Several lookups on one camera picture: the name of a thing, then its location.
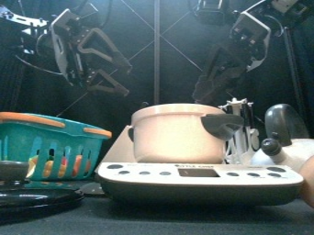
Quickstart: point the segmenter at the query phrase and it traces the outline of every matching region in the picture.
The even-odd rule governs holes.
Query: teal basket
[[[31,180],[87,178],[111,136],[109,130],[59,117],[0,112],[0,160],[30,162]]]

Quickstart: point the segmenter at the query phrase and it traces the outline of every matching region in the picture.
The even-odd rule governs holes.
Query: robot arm
[[[206,22],[206,13],[220,16],[229,14],[224,0],[217,6],[206,4],[213,0],[201,0],[198,10],[202,12],[202,23],[217,25],[222,21]],[[200,81],[196,85],[193,98],[197,103],[209,104],[217,94],[232,85],[246,72],[262,65],[268,56],[272,34],[282,34],[285,27],[293,27],[312,14],[313,3],[304,0],[262,0],[245,10],[233,26],[228,39],[210,50],[209,60]]]
[[[99,28],[98,10],[91,4],[67,9],[53,23],[22,17],[0,6],[0,24],[21,32],[14,40],[21,45],[10,45],[10,42],[6,46],[23,48],[23,52],[31,54],[54,56],[71,85],[86,87],[87,91],[129,94],[106,69],[114,65],[130,73],[131,65]]]

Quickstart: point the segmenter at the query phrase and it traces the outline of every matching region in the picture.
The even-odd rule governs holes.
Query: cable
[[[77,9],[74,10],[74,12],[79,15],[86,3],[89,2],[89,0],[83,0],[82,3],[79,4],[79,6],[77,7]]]
[[[102,25],[101,25],[101,29],[103,29],[105,26],[107,25],[107,23],[109,23],[109,21],[110,21],[111,14],[113,14],[113,0],[110,0],[110,3],[109,3],[107,16],[106,16],[105,22],[103,22]]]
[[[34,68],[34,69],[37,69],[37,70],[41,70],[41,71],[43,71],[43,72],[46,72],[46,73],[51,73],[51,74],[54,74],[54,75],[57,75],[57,76],[63,76],[62,73],[57,73],[57,72],[54,72],[54,71],[50,71],[50,70],[46,70],[46,69],[43,69],[43,68],[37,67],[37,65],[34,65],[34,64],[30,63],[30,62],[27,62],[22,57],[19,57],[19,55],[15,55],[15,57],[17,57],[17,59],[18,59],[23,64],[26,64],[26,65],[30,66],[31,68]]]

